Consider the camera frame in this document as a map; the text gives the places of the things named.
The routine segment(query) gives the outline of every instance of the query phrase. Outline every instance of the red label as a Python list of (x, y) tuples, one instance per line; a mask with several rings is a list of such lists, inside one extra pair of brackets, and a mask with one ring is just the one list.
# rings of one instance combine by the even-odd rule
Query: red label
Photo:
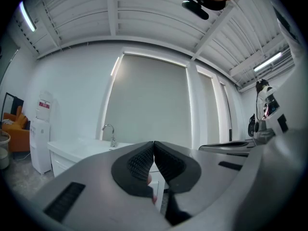
[(45, 104), (45, 103), (39, 102), (39, 105), (44, 107), (44, 108), (49, 109), (49, 104)]

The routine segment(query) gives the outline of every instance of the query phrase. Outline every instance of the orange chair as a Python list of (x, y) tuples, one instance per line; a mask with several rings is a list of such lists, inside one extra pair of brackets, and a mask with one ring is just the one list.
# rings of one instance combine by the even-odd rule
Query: orange chair
[(11, 136), (9, 142), (10, 152), (28, 152), (30, 151), (30, 131), (24, 130), (28, 121), (27, 117), (21, 113), (22, 107), (17, 108), (16, 115), (9, 113), (3, 114), (3, 119), (10, 119), (13, 124), (2, 124), (2, 130)]

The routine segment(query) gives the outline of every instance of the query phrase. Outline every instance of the floor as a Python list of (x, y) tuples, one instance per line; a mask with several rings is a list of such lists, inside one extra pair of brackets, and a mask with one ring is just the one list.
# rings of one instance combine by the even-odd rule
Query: floor
[[(31, 155), (28, 153), (15, 153), (11, 157), (10, 165), (2, 171), (9, 187), (16, 193), (31, 199), (35, 193), (47, 182), (54, 178), (53, 172), (44, 175), (38, 173), (32, 166)], [(165, 215), (168, 203), (168, 193), (164, 193), (160, 212)]]

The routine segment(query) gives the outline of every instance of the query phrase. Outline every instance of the ceiling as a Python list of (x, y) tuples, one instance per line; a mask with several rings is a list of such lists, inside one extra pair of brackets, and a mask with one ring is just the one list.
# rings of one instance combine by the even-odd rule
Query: ceiling
[[(270, 0), (233, 0), (202, 20), (184, 0), (25, 0), (37, 29), (16, 9), (10, 27), (40, 58), (78, 43), (133, 40), (168, 47), (202, 61), (238, 85), (294, 66)], [(274, 54), (277, 61), (255, 73)]]

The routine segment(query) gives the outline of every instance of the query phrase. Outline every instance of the faucet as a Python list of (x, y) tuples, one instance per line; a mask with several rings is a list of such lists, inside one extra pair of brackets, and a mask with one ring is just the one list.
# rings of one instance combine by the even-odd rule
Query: faucet
[(112, 127), (112, 138), (110, 141), (110, 146), (111, 147), (116, 147), (116, 139), (115, 139), (115, 129), (111, 124), (106, 124), (105, 126), (103, 126), (102, 131), (104, 131), (105, 127)]

